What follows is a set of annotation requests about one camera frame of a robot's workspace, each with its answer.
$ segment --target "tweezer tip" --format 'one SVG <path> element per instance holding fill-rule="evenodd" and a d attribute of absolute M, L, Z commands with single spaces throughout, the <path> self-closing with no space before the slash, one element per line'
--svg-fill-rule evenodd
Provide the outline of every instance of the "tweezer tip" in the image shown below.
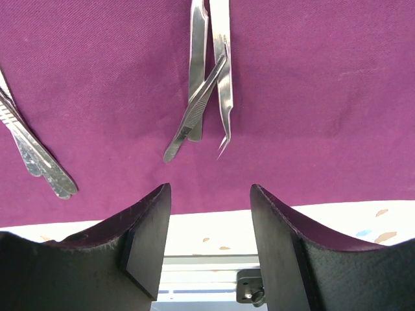
<path fill-rule="evenodd" d="M 228 138 L 225 136 L 219 146 L 219 150 L 220 148 L 223 146 L 222 150 L 220 151 L 220 154 L 218 156 L 218 158 L 216 160 L 219 160 L 220 156 L 223 154 L 223 151 L 225 151 L 226 147 L 229 145 L 230 140 L 228 140 Z"/>

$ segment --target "curved tip tweezers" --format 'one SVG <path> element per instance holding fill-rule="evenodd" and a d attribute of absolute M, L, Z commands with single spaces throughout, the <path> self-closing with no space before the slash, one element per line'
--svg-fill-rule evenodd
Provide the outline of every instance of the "curved tip tweezers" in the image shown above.
<path fill-rule="evenodd" d="M 163 160 L 166 163 L 174 159 L 186 137 L 203 116 L 206 104 L 208 103 L 208 98 L 204 100 L 201 99 L 206 93 L 212 92 L 215 84 L 217 83 L 220 72 L 223 70 L 229 57 L 228 44 L 226 42 L 226 38 L 224 39 L 225 53 L 220 56 L 206 81 L 200 85 L 195 94 L 190 98 L 189 105 L 184 113 L 179 129 L 164 153 Z"/>

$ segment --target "purple fabric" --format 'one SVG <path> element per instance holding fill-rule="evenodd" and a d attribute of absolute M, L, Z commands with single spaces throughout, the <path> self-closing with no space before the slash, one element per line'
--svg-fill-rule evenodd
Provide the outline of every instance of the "purple fabric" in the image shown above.
<path fill-rule="evenodd" d="M 290 205 L 415 199 L 415 2 L 230 2 L 232 142 L 216 161 L 214 92 L 166 165 L 191 0 L 0 0 L 0 65 L 80 189 L 59 200 L 2 126 L 0 227 L 107 218 L 165 182 L 175 214 L 248 209 L 253 183 Z"/>

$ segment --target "forceps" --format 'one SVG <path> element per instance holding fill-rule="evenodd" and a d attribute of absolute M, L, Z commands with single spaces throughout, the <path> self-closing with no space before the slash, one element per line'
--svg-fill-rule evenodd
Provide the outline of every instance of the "forceps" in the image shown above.
<path fill-rule="evenodd" d="M 212 87 L 209 87 L 207 89 L 207 91 L 200 98 L 200 101 L 203 103 L 208 102 L 213 87 L 217 83 L 220 116 L 225 130 L 225 137 L 223 138 L 219 146 L 219 150 L 222 149 L 219 154 L 220 157 L 220 155 L 223 153 L 223 151 L 225 150 L 225 148 L 231 140 L 230 112 L 233 108 L 229 0 L 210 0 L 210 7 L 215 61 L 218 65 L 219 60 L 221 60 L 222 56 L 225 54 L 226 62 L 223 65 L 223 67 L 221 67 L 221 70 L 218 72 L 218 77 L 213 83 Z M 205 81 L 204 77 L 206 70 L 206 43 L 208 38 L 208 21 L 209 17 L 204 6 L 204 0 L 193 0 L 191 5 L 190 30 L 191 52 L 189 61 L 189 107 L 192 105 L 192 100 L 195 99 L 196 92 L 201 88 L 201 85 Z M 186 137 L 190 141 L 197 142 L 201 140 L 202 115 L 200 115 L 200 120 L 195 124 L 195 126 L 190 130 L 190 132 L 183 136 L 183 140 Z M 176 144 L 173 145 L 171 144 L 166 150 L 164 156 L 165 162 L 171 161 L 173 157 L 176 155 L 178 148 L 175 150 L 175 152 L 172 152 L 172 148 L 174 148 L 174 146 L 178 146 L 178 142 L 176 142 Z"/>
<path fill-rule="evenodd" d="M 72 194 L 77 192 L 75 183 L 73 183 L 63 168 L 25 124 L 19 114 L 1 70 L 0 121 L 12 133 L 23 162 L 30 174 L 35 177 L 43 176 L 55 194 L 61 199 L 69 199 Z"/>

